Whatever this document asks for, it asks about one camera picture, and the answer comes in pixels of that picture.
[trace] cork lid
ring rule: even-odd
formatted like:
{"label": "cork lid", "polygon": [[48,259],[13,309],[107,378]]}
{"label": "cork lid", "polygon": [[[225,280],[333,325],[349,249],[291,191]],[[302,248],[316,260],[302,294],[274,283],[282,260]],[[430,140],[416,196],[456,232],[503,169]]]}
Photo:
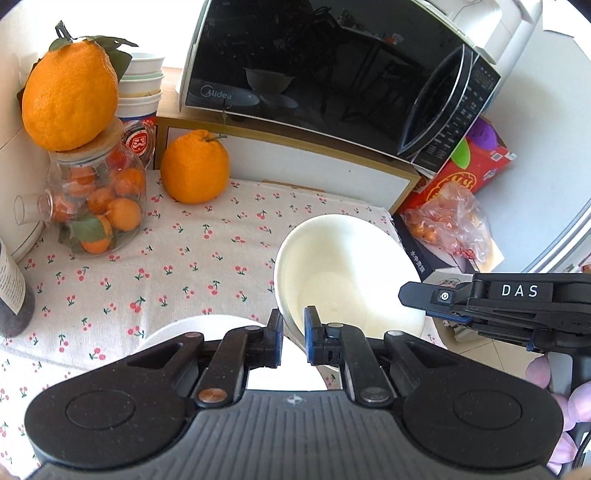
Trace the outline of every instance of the cork lid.
{"label": "cork lid", "polygon": [[63,163],[73,163],[82,160],[92,160],[106,154],[118,142],[121,141],[123,134],[123,122],[117,117],[113,117],[111,123],[94,139],[74,150],[61,152],[49,152],[52,160]]}

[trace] dark bottle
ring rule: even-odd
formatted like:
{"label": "dark bottle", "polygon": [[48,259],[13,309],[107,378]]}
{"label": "dark bottle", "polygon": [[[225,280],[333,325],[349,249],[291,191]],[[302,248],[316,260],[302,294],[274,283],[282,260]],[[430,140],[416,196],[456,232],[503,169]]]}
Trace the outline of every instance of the dark bottle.
{"label": "dark bottle", "polygon": [[0,335],[20,335],[35,312],[35,294],[0,238]]}

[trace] glass jar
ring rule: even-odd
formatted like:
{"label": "glass jar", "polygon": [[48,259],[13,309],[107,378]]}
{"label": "glass jar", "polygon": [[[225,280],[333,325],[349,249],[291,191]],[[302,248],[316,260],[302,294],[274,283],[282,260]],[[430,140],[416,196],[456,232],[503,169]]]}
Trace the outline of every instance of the glass jar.
{"label": "glass jar", "polygon": [[121,120],[113,117],[90,143],[49,152],[47,190],[16,198],[17,223],[51,222],[59,243],[76,255],[100,255],[128,243],[142,228],[146,180],[122,133]]}

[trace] microwave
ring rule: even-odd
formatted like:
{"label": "microwave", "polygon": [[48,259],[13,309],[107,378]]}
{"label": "microwave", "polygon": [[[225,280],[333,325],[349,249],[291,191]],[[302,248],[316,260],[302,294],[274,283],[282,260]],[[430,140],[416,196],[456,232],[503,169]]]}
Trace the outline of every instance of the microwave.
{"label": "microwave", "polygon": [[437,173],[500,75],[413,0],[206,0],[182,108],[328,135]]}

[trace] stacked bowls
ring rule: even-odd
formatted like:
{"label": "stacked bowls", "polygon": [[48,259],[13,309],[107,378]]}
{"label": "stacked bowls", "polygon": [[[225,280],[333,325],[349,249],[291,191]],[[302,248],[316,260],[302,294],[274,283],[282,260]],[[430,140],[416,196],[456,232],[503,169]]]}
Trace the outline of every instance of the stacked bowls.
{"label": "stacked bowls", "polygon": [[156,146],[156,111],[164,74],[164,57],[152,53],[132,53],[129,67],[119,81],[119,101],[115,115],[124,125],[122,141],[148,168]]}
{"label": "stacked bowls", "polygon": [[125,75],[119,82],[119,102],[115,115],[124,122],[156,116],[160,84],[164,78],[164,57],[151,53],[132,53]]}

